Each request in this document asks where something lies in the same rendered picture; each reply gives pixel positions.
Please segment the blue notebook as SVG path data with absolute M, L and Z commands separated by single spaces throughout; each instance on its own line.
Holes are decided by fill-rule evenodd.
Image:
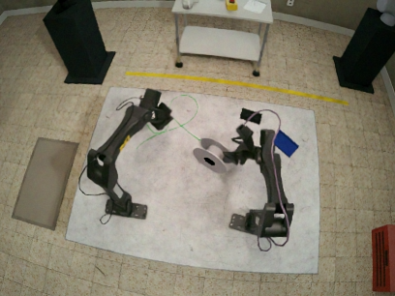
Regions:
M 299 145 L 295 143 L 289 136 L 287 136 L 283 131 L 279 130 L 275 137 L 274 145 L 280 149 L 289 158 L 297 150 Z

